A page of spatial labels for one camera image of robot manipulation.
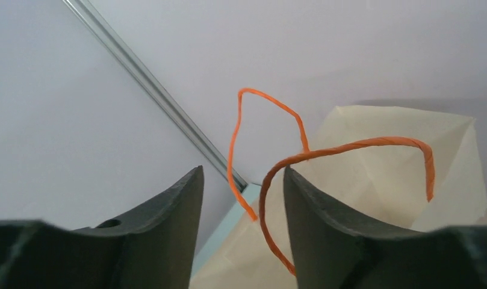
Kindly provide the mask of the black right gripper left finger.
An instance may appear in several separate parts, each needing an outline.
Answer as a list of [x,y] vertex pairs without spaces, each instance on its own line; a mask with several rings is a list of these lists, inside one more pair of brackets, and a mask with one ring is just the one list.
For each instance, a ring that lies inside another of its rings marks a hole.
[[0,288],[187,288],[204,174],[94,228],[0,220]]

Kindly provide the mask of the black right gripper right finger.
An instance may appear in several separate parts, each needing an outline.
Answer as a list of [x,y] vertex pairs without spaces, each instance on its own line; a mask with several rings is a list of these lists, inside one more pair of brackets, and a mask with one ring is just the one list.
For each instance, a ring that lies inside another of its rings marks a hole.
[[353,209],[284,171],[299,288],[487,288],[487,226],[417,232]]

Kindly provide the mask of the white paper bag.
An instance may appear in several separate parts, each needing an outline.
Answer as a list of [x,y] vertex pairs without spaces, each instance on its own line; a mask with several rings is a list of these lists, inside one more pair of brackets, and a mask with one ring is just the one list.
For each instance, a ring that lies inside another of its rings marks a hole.
[[[378,220],[427,232],[447,225],[487,225],[487,192],[475,120],[405,107],[335,107],[309,144],[312,150],[399,136],[432,148],[434,197],[426,199],[424,158],[417,148],[362,148],[296,164],[321,191]],[[268,248],[258,222],[237,213],[229,231],[212,236],[194,264],[191,288],[297,288],[296,278]]]

